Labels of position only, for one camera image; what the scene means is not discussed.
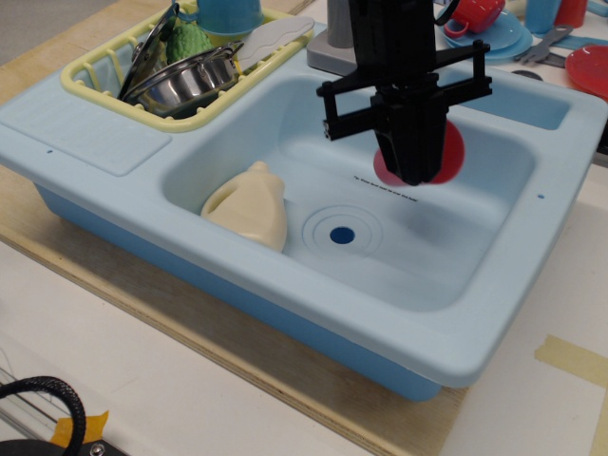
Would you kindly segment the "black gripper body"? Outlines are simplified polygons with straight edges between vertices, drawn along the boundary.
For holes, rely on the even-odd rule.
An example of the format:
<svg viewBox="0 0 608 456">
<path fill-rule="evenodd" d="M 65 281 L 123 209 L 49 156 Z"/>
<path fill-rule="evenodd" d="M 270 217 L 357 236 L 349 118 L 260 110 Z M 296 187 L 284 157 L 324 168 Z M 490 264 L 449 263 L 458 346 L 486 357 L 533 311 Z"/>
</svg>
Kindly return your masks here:
<svg viewBox="0 0 608 456">
<path fill-rule="evenodd" d="M 323 84 L 325 134 L 330 140 L 366 130 L 397 137 L 442 126 L 451 106 L 491 94 L 485 73 L 488 44 L 439 50 L 435 29 L 455 10 L 436 17 L 429 1 L 351 1 L 356 68 Z"/>
</svg>

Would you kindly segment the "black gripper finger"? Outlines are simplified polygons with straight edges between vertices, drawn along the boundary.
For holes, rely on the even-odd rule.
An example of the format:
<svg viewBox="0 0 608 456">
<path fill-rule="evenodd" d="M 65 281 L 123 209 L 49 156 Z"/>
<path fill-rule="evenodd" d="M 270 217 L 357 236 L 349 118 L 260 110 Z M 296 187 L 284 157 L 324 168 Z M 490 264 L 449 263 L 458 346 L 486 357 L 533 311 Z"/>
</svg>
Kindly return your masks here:
<svg viewBox="0 0 608 456">
<path fill-rule="evenodd" d="M 437 85 L 420 85 L 415 91 L 415 158 L 416 185 L 431 182 L 441 171 L 448 105 Z"/>
<path fill-rule="evenodd" d="M 400 96 L 377 91 L 371 97 L 374 133 L 388 172 L 408 185 L 420 183 L 416 110 Z"/>
</svg>

